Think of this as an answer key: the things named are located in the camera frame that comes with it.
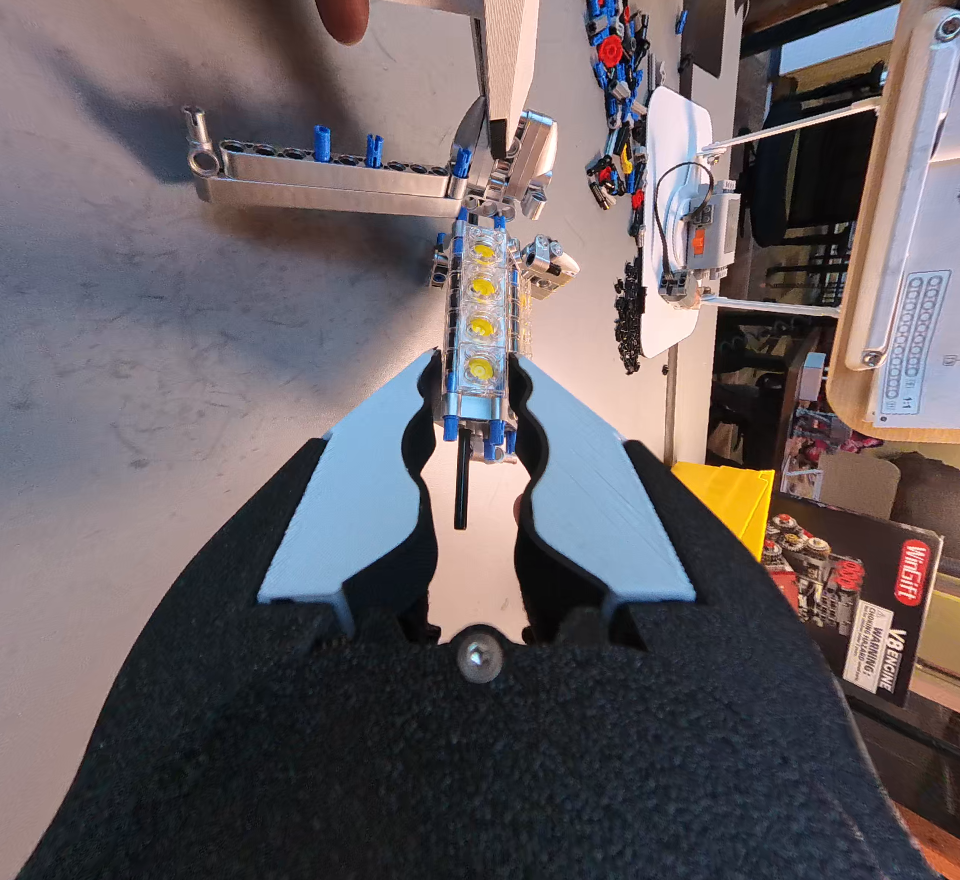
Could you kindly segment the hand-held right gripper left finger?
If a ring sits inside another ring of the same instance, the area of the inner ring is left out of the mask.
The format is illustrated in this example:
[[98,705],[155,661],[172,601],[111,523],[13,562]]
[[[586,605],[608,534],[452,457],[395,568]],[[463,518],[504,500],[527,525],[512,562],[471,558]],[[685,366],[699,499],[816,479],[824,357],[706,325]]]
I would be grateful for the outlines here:
[[258,590],[258,602],[330,606],[352,634],[368,610],[426,598],[438,560],[422,477],[435,446],[430,350],[337,422]]

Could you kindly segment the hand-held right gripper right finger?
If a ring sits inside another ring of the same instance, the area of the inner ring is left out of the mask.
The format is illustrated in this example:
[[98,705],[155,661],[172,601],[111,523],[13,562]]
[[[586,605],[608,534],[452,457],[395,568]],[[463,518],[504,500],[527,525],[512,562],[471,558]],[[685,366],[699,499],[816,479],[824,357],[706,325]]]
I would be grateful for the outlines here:
[[627,440],[530,359],[510,359],[515,452],[529,474],[513,563],[530,633],[573,610],[696,599]]

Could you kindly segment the black office chair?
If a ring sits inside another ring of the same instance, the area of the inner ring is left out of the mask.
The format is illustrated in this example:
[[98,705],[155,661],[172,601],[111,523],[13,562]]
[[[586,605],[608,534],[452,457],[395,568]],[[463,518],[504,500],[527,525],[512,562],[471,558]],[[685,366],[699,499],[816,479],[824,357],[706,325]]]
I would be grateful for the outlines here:
[[761,248],[787,232],[858,218],[876,126],[874,113],[834,119],[761,140],[750,167],[750,228]]

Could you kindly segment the pile of mixed brick parts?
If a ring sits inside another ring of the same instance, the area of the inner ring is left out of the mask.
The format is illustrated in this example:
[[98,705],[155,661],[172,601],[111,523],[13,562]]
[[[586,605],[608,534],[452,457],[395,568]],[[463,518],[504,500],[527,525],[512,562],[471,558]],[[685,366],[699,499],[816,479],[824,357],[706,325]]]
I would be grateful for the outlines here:
[[630,203],[628,233],[639,247],[644,237],[646,106],[642,82],[650,52],[649,16],[630,0],[583,0],[583,26],[590,67],[604,99],[606,137],[585,172],[595,202],[610,209]]

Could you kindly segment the black engine kit box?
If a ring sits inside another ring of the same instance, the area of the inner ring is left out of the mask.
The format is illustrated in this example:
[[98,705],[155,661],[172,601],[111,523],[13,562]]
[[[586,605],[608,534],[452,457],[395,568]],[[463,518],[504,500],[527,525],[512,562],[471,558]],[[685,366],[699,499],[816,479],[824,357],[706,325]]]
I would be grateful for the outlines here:
[[838,679],[903,707],[944,539],[783,493],[761,563]]

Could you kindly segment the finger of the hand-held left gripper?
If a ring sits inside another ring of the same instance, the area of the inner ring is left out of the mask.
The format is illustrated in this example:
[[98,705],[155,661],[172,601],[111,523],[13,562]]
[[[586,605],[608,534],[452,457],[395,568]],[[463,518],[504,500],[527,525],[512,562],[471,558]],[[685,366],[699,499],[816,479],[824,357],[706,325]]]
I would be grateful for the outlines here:
[[492,154],[507,154],[534,75],[540,0],[483,0],[486,112]]

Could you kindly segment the nested yellow empty bins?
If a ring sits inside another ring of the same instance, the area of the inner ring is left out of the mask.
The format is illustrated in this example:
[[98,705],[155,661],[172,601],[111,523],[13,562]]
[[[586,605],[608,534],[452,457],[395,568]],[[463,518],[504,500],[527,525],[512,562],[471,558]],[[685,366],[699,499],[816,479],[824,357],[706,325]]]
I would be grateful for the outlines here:
[[672,472],[760,562],[775,471],[677,462]]

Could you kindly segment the grey toy motor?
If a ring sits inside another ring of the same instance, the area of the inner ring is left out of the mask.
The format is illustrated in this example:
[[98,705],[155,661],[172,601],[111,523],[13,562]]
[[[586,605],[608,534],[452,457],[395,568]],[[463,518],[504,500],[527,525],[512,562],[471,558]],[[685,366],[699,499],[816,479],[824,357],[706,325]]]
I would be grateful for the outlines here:
[[710,279],[709,269],[676,269],[661,274],[657,293],[668,304],[680,310],[699,309],[703,282]]

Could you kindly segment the person's left hand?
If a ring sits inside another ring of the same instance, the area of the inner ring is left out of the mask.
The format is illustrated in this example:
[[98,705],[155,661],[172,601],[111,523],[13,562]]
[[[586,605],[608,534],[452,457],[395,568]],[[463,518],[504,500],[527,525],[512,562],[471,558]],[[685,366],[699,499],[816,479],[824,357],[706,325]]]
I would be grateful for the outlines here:
[[370,17],[370,0],[314,0],[327,33],[342,46],[355,46],[364,38]]

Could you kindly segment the grey battery box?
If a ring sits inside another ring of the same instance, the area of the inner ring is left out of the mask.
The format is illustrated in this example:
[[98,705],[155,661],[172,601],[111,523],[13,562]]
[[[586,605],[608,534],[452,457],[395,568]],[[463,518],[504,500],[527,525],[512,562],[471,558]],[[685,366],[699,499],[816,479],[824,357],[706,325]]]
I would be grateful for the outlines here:
[[702,281],[719,282],[736,259],[740,193],[733,180],[721,180],[707,197],[707,184],[680,205],[681,267]]

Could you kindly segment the clear engine block yellow crankshaft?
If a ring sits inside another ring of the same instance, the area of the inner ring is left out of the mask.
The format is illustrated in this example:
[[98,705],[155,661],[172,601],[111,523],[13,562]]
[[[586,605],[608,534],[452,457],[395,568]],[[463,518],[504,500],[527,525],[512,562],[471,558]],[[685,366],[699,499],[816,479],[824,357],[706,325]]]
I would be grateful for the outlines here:
[[532,356],[533,303],[579,273],[558,240],[536,235],[522,246],[502,214],[482,223],[462,206],[450,233],[438,235],[430,284],[444,290],[446,313],[435,421],[458,445],[455,530],[469,522],[470,464],[516,460],[510,361]]

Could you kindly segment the grey beam with motor block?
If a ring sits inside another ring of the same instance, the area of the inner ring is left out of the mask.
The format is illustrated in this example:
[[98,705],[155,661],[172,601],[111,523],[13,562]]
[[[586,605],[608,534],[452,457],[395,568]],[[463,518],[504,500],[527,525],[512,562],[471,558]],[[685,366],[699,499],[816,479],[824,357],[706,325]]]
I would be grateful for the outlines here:
[[505,159],[491,153],[493,127],[485,98],[467,110],[442,165],[387,160],[382,138],[367,137],[366,152],[335,152],[319,126],[308,149],[210,137],[205,112],[183,109],[187,162],[198,196],[210,203],[346,213],[454,219],[517,212],[536,220],[546,205],[559,128],[534,111],[520,114]]

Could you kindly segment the pile of black pins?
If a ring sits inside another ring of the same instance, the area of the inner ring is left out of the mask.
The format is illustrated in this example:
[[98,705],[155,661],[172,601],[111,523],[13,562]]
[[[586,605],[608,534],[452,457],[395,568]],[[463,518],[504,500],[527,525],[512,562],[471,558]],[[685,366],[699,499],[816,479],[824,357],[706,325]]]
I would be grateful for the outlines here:
[[625,262],[623,275],[614,282],[614,338],[618,355],[627,375],[637,373],[641,365],[641,327],[645,287],[642,283],[642,254]]

